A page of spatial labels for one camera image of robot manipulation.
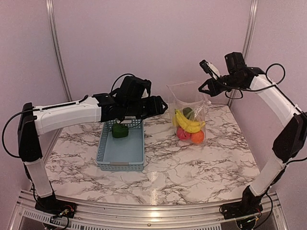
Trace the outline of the clear zip top bag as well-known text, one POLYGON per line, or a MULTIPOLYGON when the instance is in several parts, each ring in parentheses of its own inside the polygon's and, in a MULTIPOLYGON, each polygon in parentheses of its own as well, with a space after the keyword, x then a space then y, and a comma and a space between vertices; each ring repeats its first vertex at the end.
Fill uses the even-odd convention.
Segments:
POLYGON ((169 84, 168 110, 176 137, 200 145, 205 141, 206 113, 211 102, 199 92, 199 81, 169 84))

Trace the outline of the red toy apple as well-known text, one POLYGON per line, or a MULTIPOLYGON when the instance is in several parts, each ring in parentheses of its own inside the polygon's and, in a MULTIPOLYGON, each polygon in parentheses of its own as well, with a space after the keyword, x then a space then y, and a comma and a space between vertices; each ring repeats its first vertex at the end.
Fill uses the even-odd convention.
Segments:
POLYGON ((184 141, 184 140, 189 140, 190 139, 190 136, 191 134, 189 132, 186 132, 185 130, 183 130, 181 127, 178 127, 177 128, 177 131, 176 131, 176 135, 177 137, 184 141))

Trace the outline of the yellow toy bananas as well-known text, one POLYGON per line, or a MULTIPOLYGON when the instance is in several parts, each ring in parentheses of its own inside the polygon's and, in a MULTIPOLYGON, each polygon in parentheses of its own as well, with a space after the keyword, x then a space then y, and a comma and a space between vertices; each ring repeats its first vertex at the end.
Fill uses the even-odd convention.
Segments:
POLYGON ((183 113, 175 109, 175 118, 179 126, 188 133, 197 133, 205 126, 205 121, 192 121, 187 119, 183 113))

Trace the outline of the orange toy orange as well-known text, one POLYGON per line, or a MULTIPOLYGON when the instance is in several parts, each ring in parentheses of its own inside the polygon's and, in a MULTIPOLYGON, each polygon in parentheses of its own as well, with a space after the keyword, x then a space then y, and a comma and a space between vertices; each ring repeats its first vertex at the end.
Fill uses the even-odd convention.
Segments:
POLYGON ((205 139, 205 134, 202 130, 197 133, 192 133, 190 136, 190 140, 195 144, 201 144, 205 139))

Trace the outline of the dark green toy pepper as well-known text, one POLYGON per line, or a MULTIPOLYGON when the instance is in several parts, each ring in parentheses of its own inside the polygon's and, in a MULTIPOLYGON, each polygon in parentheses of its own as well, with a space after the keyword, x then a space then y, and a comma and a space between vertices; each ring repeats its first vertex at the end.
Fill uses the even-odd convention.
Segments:
POLYGON ((125 138, 129 134, 129 129, 120 123, 114 123, 111 132, 113 138, 125 138))

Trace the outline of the yellow toy pear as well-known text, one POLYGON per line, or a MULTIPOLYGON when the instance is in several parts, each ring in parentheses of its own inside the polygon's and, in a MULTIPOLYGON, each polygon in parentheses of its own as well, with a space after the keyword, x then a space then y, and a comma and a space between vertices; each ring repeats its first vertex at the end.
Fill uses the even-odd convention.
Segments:
POLYGON ((179 123, 178 123, 177 118, 176 118, 175 115, 172 117, 172 124, 173 124, 174 127, 178 127, 179 126, 179 123))

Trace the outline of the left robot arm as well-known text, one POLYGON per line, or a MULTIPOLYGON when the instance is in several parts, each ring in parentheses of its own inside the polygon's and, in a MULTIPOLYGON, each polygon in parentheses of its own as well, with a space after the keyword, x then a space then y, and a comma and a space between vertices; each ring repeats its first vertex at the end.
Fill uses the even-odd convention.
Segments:
POLYGON ((9 123, 19 117, 16 158, 23 162, 25 173, 34 185, 35 194, 38 195, 36 209, 51 214, 59 213, 65 208, 72 212, 75 206, 73 203, 56 198, 43 163, 40 136, 79 124, 103 123, 116 119, 122 121, 127 116, 144 120, 162 115, 167 109, 168 105, 161 96, 139 95, 118 100, 108 93, 94 94, 79 101, 49 106, 33 106, 32 103, 26 103, 22 111, 14 114, 5 123, 1 141, 5 151, 8 151, 4 143, 5 131, 9 123))

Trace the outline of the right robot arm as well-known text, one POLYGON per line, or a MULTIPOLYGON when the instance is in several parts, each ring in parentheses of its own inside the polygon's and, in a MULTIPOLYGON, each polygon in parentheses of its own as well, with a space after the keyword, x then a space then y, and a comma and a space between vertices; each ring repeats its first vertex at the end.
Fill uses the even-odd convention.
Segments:
POLYGON ((281 179, 288 164, 295 162, 294 158, 307 138, 307 114, 291 102, 277 83, 258 67, 239 65, 230 69, 227 75, 221 76, 212 63, 202 62, 200 66, 210 75, 210 79, 199 87, 200 92, 210 96, 230 90, 253 92, 270 108, 280 123, 274 131, 269 131, 265 128, 268 119, 261 115, 265 121, 260 125, 258 133, 272 141, 272 155, 255 181, 243 191, 241 200, 221 206, 222 214, 227 219, 247 215, 259 208, 262 197, 281 179), (269 138, 270 134, 275 134, 275 137, 269 138))

